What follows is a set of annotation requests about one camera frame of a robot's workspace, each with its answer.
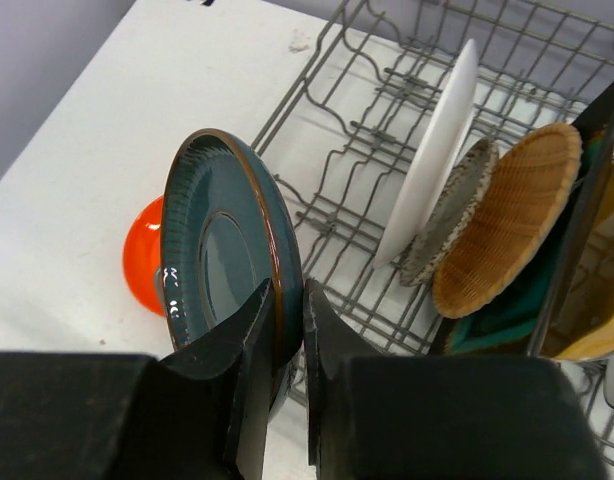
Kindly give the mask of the yellow polka dot plate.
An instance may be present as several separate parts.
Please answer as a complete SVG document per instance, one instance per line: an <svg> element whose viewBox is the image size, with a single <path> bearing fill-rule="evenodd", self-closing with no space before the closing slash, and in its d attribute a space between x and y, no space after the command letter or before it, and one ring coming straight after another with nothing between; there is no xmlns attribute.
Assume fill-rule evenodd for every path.
<svg viewBox="0 0 614 480"><path fill-rule="evenodd" d="M614 162L592 231L541 355L566 361L614 353Z"/></svg>

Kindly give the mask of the dark teal round plate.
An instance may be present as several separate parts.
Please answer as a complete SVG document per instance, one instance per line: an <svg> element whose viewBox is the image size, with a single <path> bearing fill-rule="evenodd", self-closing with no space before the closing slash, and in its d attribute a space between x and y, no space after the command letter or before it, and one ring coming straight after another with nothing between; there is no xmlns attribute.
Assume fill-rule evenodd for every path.
<svg viewBox="0 0 614 480"><path fill-rule="evenodd" d="M276 180L235 135L201 129L177 151L163 196L160 269L162 303L176 349L209 333L270 280L278 366L270 413L276 415L297 370L303 273Z"/></svg>

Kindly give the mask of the green square glazed plate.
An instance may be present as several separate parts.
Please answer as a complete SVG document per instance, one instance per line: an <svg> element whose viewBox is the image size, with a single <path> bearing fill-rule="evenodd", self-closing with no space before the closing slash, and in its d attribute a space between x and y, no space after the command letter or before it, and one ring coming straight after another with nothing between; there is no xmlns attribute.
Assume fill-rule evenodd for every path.
<svg viewBox="0 0 614 480"><path fill-rule="evenodd" d="M614 154L614 81L578 115L582 172L568 204L528 267L501 295L465 320L444 319L431 355L502 353L537 356L564 305L591 232Z"/></svg>

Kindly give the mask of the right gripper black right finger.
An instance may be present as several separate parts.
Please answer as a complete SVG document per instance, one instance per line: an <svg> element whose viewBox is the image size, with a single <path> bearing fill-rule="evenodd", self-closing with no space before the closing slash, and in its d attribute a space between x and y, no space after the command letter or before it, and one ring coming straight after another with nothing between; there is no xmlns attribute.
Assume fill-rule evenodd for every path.
<svg viewBox="0 0 614 480"><path fill-rule="evenodd" d="M321 479L603 479L578 397L551 361L391 356L308 280L308 458Z"/></svg>

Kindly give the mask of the speckled beige oval plate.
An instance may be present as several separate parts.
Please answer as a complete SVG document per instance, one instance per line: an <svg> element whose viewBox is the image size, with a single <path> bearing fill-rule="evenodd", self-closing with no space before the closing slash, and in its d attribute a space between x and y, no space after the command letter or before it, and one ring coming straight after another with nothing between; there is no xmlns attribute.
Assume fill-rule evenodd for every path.
<svg viewBox="0 0 614 480"><path fill-rule="evenodd" d="M406 250L401 285L414 287L431 279L483 200L498 160L496 142L482 138L453 167L428 222Z"/></svg>

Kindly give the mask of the white plate striped rim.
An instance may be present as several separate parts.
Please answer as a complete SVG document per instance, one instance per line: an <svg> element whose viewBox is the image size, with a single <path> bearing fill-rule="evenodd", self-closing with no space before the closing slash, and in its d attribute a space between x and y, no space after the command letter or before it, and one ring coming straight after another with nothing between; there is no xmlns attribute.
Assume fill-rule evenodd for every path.
<svg viewBox="0 0 614 480"><path fill-rule="evenodd" d="M475 114L478 47L468 40L433 111L377 247L373 266L400 254L431 217Z"/></svg>

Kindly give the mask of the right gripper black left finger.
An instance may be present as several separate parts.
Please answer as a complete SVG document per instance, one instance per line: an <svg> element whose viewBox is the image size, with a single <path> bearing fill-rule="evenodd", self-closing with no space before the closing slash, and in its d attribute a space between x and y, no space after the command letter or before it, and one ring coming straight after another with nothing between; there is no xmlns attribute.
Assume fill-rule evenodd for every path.
<svg viewBox="0 0 614 480"><path fill-rule="evenodd" d="M275 294L163 358L0 352L0 479L258 479Z"/></svg>

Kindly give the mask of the woven bamboo round plate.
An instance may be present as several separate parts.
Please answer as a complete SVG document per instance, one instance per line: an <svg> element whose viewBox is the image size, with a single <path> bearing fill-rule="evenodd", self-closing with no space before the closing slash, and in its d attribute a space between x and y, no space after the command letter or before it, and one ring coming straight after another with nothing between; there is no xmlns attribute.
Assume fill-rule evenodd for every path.
<svg viewBox="0 0 614 480"><path fill-rule="evenodd" d="M496 165L483 200L433 278L437 311L472 314L504 291L533 259L578 177L578 130L553 123L523 137Z"/></svg>

